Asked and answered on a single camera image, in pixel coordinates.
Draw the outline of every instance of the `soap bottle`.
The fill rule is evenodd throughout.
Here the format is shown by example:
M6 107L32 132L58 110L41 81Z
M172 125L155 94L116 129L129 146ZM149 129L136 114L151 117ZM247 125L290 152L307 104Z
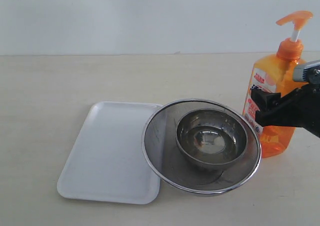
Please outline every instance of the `soap bottle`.
M283 97L292 90L306 84L305 82L294 82L293 72L297 64L306 63L300 58L304 46L298 36L300 30L312 17L313 14L309 11L296 11L278 20L276 22L278 25L293 22L294 30L291 38L286 38L280 43L277 53L259 59L253 66L242 114L253 126L259 137L263 158L284 152L290 143L295 128L284 126L261 127L257 124L255 113L259 108L251 99L251 89L256 88L269 93L281 93Z

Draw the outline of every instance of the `bottle label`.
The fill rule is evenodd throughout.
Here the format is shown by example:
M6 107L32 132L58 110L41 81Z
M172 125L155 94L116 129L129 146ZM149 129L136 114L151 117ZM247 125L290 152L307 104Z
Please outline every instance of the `bottle label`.
M251 90L258 89L269 93L275 93L276 82L265 71L255 68L249 83L249 90L245 100L243 115L249 124L254 128L258 136L262 134L263 127L255 122L256 111L259 110L256 103L251 98Z

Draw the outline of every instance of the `bowl rim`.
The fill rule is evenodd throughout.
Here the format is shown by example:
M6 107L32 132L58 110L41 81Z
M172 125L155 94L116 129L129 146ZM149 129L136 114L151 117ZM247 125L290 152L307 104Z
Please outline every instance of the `bowl rim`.
M173 182L172 180L170 180L169 178L165 177L162 173L160 173L156 167L152 164L152 162L150 161L148 155L147 155L147 151L146 151L146 145L145 145L145 137L146 137L146 131L147 131L147 128L150 124L150 122L152 121L152 119L158 115L160 112L162 112L163 110L165 110L166 108L168 107L171 107L173 105L176 105L176 104L179 104L179 103L186 103L186 102L202 102L202 103L209 103L209 104L213 104L213 105L217 105L217 106L220 106L220 107L223 107L223 108L226 108L230 111L232 111L233 113L235 113L237 116L239 116L243 122L248 126L248 128L251 130L254 138L255 138L255 141L256 141L256 144L257 144L257 150L258 150L258 156L255 160L255 167L252 169L252 171L244 178L242 179L240 182L232 185L232 186L229 186L229 187L226 187L224 189L216 189L216 190L200 190L200 189L192 189L192 188L189 188L189 187L185 187L183 185L180 185L176 182ZM156 110L150 117L149 119L147 120L147 122L145 123L144 125L144 128L143 128L143 132L142 132L142 136L141 136L141 146L142 146L142 152L143 152L143 156L144 156L144 159L146 160L147 164L149 165L149 167L153 170L153 172L158 175L158 177L160 177L163 181L167 182L169 185L177 188L177 189L180 189L180 190L183 190L183 191L186 191L186 192L189 192L189 193L192 193L192 194L197 194L197 195L221 195L221 194L224 194L224 193L227 193L231 190L234 190L240 186L242 186L243 184L245 184L255 173L256 171L258 170L259 168L259 165L261 163L261 156L262 156L262 150L261 150L261 143L258 139L258 136L257 134L255 133L253 127L246 121L246 119L238 112L236 112L235 110L233 110L232 108L222 104L222 103L218 103L218 102L215 102L215 101L212 101L212 100L208 100L208 99L201 99L201 98L186 98L186 99L179 99L179 100L176 100L176 101L173 101L173 102L170 102L170 103L167 103L165 104L164 106L160 107L158 110Z
M222 162L222 163L211 163L211 162L201 161L201 160L197 159L196 157L193 157L193 156L191 156L189 153L187 153L187 152L185 151L185 149L182 147L182 145L180 144L179 137L178 137L178 134L179 134L179 133L178 133L178 127L179 127L181 121L182 121L186 116L191 115L191 114L193 114L193 113L195 113L195 112L197 112L197 111L206 111L206 110L207 110L207 111L215 111L215 112L219 111L219 112L221 112L221 113L225 113L225 111L223 111L223 110L213 109L213 108L199 108L199 109L195 109L195 110L191 110L191 111L187 112L186 114L184 114L184 115L179 119L178 123L176 124L176 130L175 130L175 140L176 140L176 144L177 144L178 148L179 148L187 157L190 157L191 159L193 159L193 160L195 160L195 161L197 161L198 163L201 163L201 164L203 164L203 165L217 166L217 167L219 167L219 166L221 167L221 166L231 165L231 164L233 164L234 162L236 162L236 161L238 161L239 159L241 159L242 156L246 153L247 148L248 148L248 134L247 134L247 132L244 130L244 127L241 125L241 123L239 122L239 120L238 120L237 118L232 117L232 118L241 126L242 130L243 130L244 133L245 133L245 147L244 147L243 151L242 151L236 158L234 158L234 159L231 160L231 161Z

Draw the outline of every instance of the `orange liquid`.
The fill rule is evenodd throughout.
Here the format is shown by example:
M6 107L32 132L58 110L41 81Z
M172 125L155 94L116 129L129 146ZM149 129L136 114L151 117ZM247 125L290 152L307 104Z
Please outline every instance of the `orange liquid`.
M305 63L304 60L287 61L278 58L275 54L266 56L258 60L253 69L258 68L268 74L269 80L276 83L276 93L281 93L281 97L290 93L296 88L301 88L307 83L294 82L293 72L298 63ZM291 138L295 132L295 127L266 126L259 137L262 157L268 158L283 153L289 146Z

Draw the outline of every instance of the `mesh strainer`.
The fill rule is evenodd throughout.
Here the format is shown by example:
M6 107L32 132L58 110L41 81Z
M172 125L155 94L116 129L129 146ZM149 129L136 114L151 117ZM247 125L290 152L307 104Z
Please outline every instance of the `mesh strainer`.
M182 116L197 109L215 109L235 118L247 134L244 155L230 168L202 171L191 165L176 143L177 123ZM204 99L182 99L169 103L155 112L142 134L144 157L162 180L170 185L198 195L214 196L236 189L257 171L261 146L252 127L234 110Z

